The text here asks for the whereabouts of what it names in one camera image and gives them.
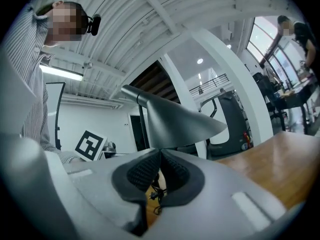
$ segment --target whiteboard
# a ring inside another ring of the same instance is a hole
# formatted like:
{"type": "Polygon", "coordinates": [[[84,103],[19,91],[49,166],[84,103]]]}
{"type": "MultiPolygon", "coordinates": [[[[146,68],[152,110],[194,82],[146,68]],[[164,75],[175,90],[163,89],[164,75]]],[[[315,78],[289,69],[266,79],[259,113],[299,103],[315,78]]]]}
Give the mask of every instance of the whiteboard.
{"type": "Polygon", "coordinates": [[[50,143],[60,150],[60,143],[58,141],[58,116],[59,107],[66,83],[65,82],[47,82],[46,90],[48,92],[48,100],[46,102],[48,109],[48,132],[50,136],[50,143]]]}

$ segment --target person in black shirt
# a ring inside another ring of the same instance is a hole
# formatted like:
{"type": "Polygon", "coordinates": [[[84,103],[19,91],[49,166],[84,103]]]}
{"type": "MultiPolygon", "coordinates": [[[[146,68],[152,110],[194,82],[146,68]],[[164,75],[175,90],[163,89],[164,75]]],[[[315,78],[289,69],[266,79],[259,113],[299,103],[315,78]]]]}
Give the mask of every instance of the person in black shirt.
{"type": "Polygon", "coordinates": [[[283,15],[277,18],[277,22],[279,34],[287,37],[294,34],[294,40],[303,48],[305,52],[305,68],[318,70],[319,51],[316,40],[308,26],[301,22],[292,22],[292,20],[283,15]]]}

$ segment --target striped shirt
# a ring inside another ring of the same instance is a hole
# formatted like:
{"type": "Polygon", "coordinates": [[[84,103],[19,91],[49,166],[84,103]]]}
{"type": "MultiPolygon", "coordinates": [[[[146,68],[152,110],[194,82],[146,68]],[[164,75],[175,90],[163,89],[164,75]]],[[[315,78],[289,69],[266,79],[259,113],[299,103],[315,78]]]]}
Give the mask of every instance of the striped shirt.
{"type": "Polygon", "coordinates": [[[48,16],[37,16],[27,4],[11,25],[3,40],[4,50],[13,68],[36,96],[21,134],[38,142],[45,151],[55,152],[63,164],[77,158],[72,152],[61,152],[50,143],[48,131],[48,92],[40,62],[48,64],[51,56],[41,51],[47,33],[48,16]]]}

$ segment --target white pillar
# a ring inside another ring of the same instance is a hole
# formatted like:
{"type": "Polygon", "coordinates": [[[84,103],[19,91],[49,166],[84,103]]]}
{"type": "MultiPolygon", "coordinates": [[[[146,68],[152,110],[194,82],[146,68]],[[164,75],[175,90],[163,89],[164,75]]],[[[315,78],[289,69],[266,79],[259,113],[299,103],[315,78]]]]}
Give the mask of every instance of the white pillar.
{"type": "MultiPolygon", "coordinates": [[[[199,111],[197,105],[192,98],[185,81],[183,80],[182,76],[180,75],[179,71],[177,70],[175,64],[172,62],[168,54],[166,53],[160,58],[160,63],[168,73],[172,84],[175,88],[175,91],[179,97],[181,105],[186,107],[192,111],[199,111]]],[[[203,159],[207,159],[207,146],[205,141],[201,141],[195,144],[196,151],[198,156],[203,159]]]]}
{"type": "Polygon", "coordinates": [[[206,29],[192,37],[214,58],[236,89],[251,127],[255,146],[273,136],[270,116],[264,98],[249,71],[237,55],[206,29]]]}

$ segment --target balcony railing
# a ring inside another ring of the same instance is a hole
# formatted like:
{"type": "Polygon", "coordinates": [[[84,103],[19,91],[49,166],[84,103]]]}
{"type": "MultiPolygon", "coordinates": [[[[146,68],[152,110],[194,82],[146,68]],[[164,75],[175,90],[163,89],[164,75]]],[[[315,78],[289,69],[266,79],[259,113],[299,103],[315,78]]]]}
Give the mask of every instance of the balcony railing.
{"type": "Polygon", "coordinates": [[[212,89],[217,88],[218,86],[221,86],[225,83],[229,82],[229,79],[226,74],[219,75],[218,77],[209,80],[208,82],[203,83],[202,85],[199,85],[193,89],[190,90],[191,96],[193,98],[204,94],[205,92],[208,92],[212,89]]]}

